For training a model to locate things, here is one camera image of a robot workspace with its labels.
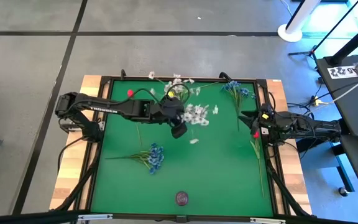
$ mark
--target white pole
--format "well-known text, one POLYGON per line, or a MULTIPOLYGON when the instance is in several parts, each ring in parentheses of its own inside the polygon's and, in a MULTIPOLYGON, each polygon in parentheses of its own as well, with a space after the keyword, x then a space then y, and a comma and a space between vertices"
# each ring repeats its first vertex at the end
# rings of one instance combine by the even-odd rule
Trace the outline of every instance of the white pole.
POLYGON ((298 42, 302 39, 302 27, 306 19, 317 7, 321 0, 303 0, 291 17, 288 24, 278 28, 278 35, 288 42, 298 42))

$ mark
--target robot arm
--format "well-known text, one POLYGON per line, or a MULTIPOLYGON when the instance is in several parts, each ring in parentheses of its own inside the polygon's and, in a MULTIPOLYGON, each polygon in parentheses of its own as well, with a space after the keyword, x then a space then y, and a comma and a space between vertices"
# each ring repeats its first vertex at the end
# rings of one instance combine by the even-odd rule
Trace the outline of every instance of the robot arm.
POLYGON ((263 104, 258 111, 241 111, 239 119, 250 129, 251 134, 267 128, 269 143, 283 144, 289 138, 325 138, 338 142, 341 135, 339 121, 316 121, 308 116, 287 111, 276 112, 268 104, 263 104))
POLYGON ((128 98, 124 101, 107 100, 88 96, 82 93, 67 93, 59 96, 55 114, 61 119, 70 119, 83 132, 85 140, 98 142, 101 140, 99 124, 90 121, 81 113, 83 110, 101 111, 121 115, 134 122, 147 124, 167 123, 174 138, 179 138, 186 131, 186 124, 181 121, 184 113, 183 103, 178 98, 164 96, 161 101, 134 100, 128 98))

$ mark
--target blue flower bunch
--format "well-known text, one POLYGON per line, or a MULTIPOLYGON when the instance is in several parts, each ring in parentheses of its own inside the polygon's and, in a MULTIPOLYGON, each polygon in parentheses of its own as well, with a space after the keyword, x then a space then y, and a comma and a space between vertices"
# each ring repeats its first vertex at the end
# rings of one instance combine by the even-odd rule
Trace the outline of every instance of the blue flower bunch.
POLYGON ((164 155, 162 154, 163 151, 164 148, 162 146, 158 146, 156 143, 153 143, 148 151, 140 151, 131 156, 106 159, 132 159, 144 164, 149 169, 150 174, 154 174, 155 171, 161 168, 161 163, 164 160, 164 155))
POLYGON ((162 154, 163 151, 164 148, 162 146, 158 147, 156 143, 152 144, 152 147, 150 148, 150 154, 147 158, 150 174, 154 174, 155 171, 161 168, 161 163, 164 160, 164 155, 162 154))
POLYGON ((222 86, 222 90, 226 90, 232 96, 234 106, 236 107, 236 119, 237 129, 240 131, 238 116, 242 107, 242 101, 245 97, 249 96, 249 90, 247 88, 241 88, 240 83, 237 81, 230 81, 222 86))

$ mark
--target white base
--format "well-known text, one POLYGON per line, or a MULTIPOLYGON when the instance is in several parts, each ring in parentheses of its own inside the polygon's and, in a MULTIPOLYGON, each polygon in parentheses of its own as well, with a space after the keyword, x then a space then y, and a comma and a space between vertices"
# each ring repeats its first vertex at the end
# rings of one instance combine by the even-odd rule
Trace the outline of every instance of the white base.
POLYGON ((298 42, 299 40, 302 39, 302 31, 298 30, 292 34, 287 34, 285 32, 285 27, 287 25, 286 24, 283 24, 281 25, 279 28, 278 28, 278 35, 285 41, 288 41, 288 42, 298 42))

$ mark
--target white cable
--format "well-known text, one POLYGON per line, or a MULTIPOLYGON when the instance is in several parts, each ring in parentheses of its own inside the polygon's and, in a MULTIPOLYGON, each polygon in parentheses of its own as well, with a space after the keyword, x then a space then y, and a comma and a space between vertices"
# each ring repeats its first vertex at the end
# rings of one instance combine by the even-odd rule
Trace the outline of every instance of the white cable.
POLYGON ((284 0, 280 0, 281 1, 281 3, 284 3, 284 4, 286 4, 287 5, 287 11, 290 13, 290 15, 292 16, 292 12, 291 12, 291 9, 290 9, 290 5, 288 5, 288 3, 286 2, 286 1, 284 1, 284 0))
POLYGON ((341 99, 342 97, 344 97, 346 94, 350 93, 352 90, 354 90, 354 89, 357 88, 357 87, 358 87, 358 84, 356 84, 354 87, 350 88, 349 90, 347 90, 346 92, 344 92, 341 96, 335 98, 334 100, 332 100, 332 101, 329 102, 328 104, 326 104, 326 105, 324 105, 324 106, 321 106, 321 107, 319 107, 319 108, 316 108, 316 109, 314 109, 314 110, 311 110, 311 111, 307 112, 307 114, 305 114, 305 116, 309 116, 309 114, 315 112, 316 110, 320 110, 321 108, 324 108, 324 107, 326 107, 326 106, 328 106, 328 105, 330 105, 330 104, 335 103, 335 101, 341 99))

